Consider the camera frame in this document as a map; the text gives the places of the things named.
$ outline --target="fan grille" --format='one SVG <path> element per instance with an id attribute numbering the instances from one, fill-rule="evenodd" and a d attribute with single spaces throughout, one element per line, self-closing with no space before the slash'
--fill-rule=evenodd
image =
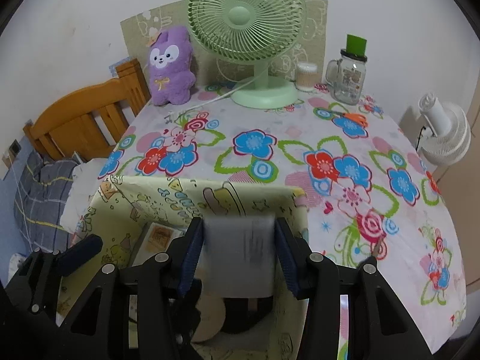
<path id="1" fill-rule="evenodd" d="M 304 0 L 187 0 L 190 32 L 221 59 L 244 64 L 272 59 L 294 45 Z"/>
<path id="2" fill-rule="evenodd" d="M 445 137 L 430 137 L 422 143 L 425 158 L 435 165 L 452 165 L 463 158 L 470 145 L 470 126 L 465 112 L 456 104 L 442 102 L 452 122 Z"/>

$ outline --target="green desk fan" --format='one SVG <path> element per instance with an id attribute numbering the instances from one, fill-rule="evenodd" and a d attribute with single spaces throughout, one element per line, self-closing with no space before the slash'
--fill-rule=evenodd
<path id="1" fill-rule="evenodd" d="M 280 108 L 297 99 L 295 86 L 269 76 L 270 61 L 301 35 L 305 0 L 187 0 L 190 33 L 218 58 L 253 64 L 254 78 L 236 84 L 232 100 L 253 108 Z"/>

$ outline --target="jar handle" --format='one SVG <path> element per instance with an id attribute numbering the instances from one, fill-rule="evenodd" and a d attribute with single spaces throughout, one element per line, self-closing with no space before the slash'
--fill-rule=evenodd
<path id="1" fill-rule="evenodd" d="M 339 59 L 332 59 L 328 65 L 327 65 L 327 71 L 325 73 L 325 81 L 327 82 L 328 85 L 331 85 L 333 86 L 333 81 L 332 80 L 329 80 L 328 77 L 331 76 L 331 70 L 332 70 L 332 66 L 336 64 L 337 65 L 337 71 L 335 72 L 335 79 L 337 78 L 337 74 L 338 74 L 338 70 L 340 68 L 340 60 Z"/>

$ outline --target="wooden headboard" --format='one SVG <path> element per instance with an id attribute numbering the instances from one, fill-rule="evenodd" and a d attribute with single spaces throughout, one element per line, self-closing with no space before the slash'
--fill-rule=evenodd
<path id="1" fill-rule="evenodd" d="M 23 132 L 40 153 L 59 160 L 76 151 L 84 159 L 108 157 L 114 146 L 109 145 L 92 112 L 98 111 L 106 128 L 117 143 L 128 128 L 119 106 L 126 100 L 133 114 L 150 99 L 139 62 L 134 59 L 117 66 L 118 78 L 99 85 L 79 89 L 54 102 L 34 124 Z"/>

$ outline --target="orange scissors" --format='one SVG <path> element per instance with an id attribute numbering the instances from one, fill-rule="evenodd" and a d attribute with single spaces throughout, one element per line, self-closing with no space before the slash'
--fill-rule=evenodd
<path id="1" fill-rule="evenodd" d="M 347 119 L 350 119 L 352 122 L 355 122 L 361 125 L 362 127 L 368 127 L 367 118 L 364 115 L 350 114 L 350 113 L 338 112 L 338 111 L 330 111 L 330 112 L 346 117 Z"/>

